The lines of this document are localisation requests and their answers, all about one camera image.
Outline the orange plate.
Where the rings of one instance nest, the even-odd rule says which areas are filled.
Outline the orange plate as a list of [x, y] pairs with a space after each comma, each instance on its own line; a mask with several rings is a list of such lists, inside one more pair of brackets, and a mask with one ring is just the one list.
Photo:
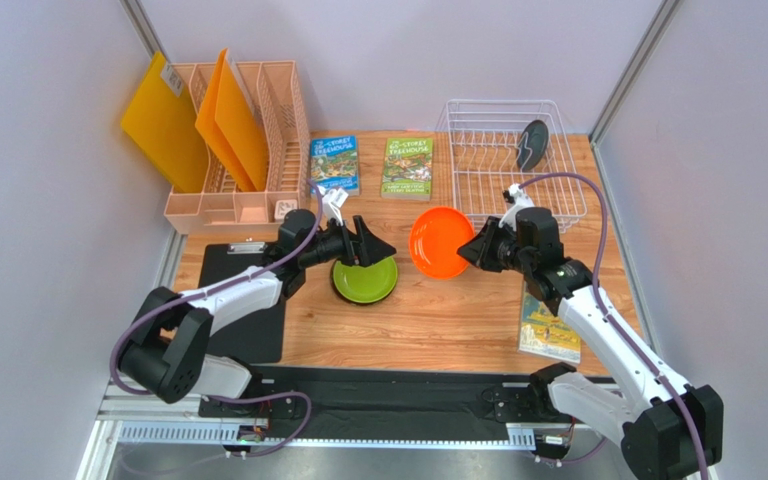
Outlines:
[[432, 207], [423, 212], [411, 228], [410, 258], [417, 269], [430, 278], [455, 278], [468, 268], [468, 262], [457, 250], [473, 236], [472, 222], [465, 214], [452, 207]]

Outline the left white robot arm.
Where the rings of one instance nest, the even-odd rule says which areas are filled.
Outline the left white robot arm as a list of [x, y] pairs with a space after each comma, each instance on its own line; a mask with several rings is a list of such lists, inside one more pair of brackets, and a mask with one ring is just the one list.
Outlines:
[[220, 401], [241, 398], [252, 374], [241, 361], [210, 354], [211, 337], [291, 298], [310, 267], [332, 261], [370, 267], [396, 254], [361, 216], [352, 221], [348, 228], [335, 218], [323, 221], [310, 210], [293, 210], [276, 239], [265, 245], [260, 264], [199, 289], [152, 290], [112, 349], [113, 382], [128, 393], [154, 395], [168, 404], [189, 394]]

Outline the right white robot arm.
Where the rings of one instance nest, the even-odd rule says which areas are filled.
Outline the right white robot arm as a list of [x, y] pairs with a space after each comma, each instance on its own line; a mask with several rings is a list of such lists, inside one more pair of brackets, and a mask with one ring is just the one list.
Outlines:
[[709, 385], [692, 386], [623, 320], [599, 287], [596, 270], [565, 255], [548, 209], [521, 209], [514, 225], [490, 217], [457, 253], [484, 271], [522, 274], [528, 293], [571, 327], [609, 370], [619, 393], [563, 364], [534, 374], [533, 387], [551, 409], [617, 445], [636, 478], [705, 475], [721, 461], [720, 395]]

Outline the green plate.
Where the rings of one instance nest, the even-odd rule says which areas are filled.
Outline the green plate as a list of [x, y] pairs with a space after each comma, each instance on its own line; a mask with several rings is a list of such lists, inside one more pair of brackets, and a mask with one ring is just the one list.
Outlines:
[[370, 267], [347, 266], [335, 261], [331, 268], [332, 289], [338, 295], [354, 298], [380, 298], [390, 295], [399, 277], [397, 262], [387, 258]]

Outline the red floral plate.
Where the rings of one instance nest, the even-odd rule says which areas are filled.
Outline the red floral plate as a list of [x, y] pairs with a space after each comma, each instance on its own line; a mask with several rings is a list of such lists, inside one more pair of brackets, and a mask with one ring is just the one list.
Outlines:
[[364, 299], [364, 298], [354, 298], [354, 297], [344, 296], [344, 295], [341, 295], [339, 292], [337, 292], [337, 293], [338, 293], [337, 297], [338, 297], [339, 300], [341, 300], [343, 302], [346, 302], [348, 304], [351, 304], [351, 305], [356, 305], [356, 306], [371, 306], [371, 305], [375, 305], [375, 304], [378, 304], [378, 303], [381, 303], [381, 302], [387, 300], [391, 296], [391, 295], [388, 294], [388, 295], [385, 295], [385, 296], [380, 297], [380, 298], [375, 298], [375, 299], [365, 298]]

